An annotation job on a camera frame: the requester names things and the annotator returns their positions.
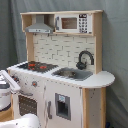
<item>red burner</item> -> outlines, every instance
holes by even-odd
[[[40,69],[45,69],[47,68],[47,66],[40,66]]]

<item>oven door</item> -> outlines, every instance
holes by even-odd
[[[21,88],[17,94],[13,94],[14,119],[32,113],[39,117],[41,128],[44,128],[44,103],[43,93]]]

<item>white tile backsplash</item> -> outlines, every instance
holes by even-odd
[[[33,40],[35,61],[42,63],[75,68],[81,51],[88,50],[94,55],[95,37],[37,34]],[[81,60],[87,62],[88,70],[94,70],[88,55],[83,55]]]

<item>toy stovetop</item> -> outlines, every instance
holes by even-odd
[[[22,64],[22,65],[17,66],[17,67],[22,68],[22,69],[26,69],[26,70],[32,70],[32,71],[44,73],[44,72],[47,72],[47,71],[49,71],[55,67],[58,67],[58,65],[31,61],[31,62]]]

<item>wooden frame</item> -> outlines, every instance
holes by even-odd
[[[82,89],[83,92],[83,128],[89,128],[89,89]]]
[[[25,28],[32,25],[32,15],[36,14],[83,14],[90,13],[93,15],[93,32],[92,34],[81,33],[58,33],[53,34],[68,34],[68,35],[85,35],[95,38],[95,74],[102,71],[102,10],[93,11],[64,11],[64,12],[27,12],[21,13],[22,17],[22,30],[25,32]],[[27,48],[27,60],[34,61],[34,45],[33,45],[33,33],[26,32],[26,48]],[[89,89],[82,89],[83,95],[83,128],[89,128]],[[101,89],[101,128],[105,128],[106,121],[106,89]]]

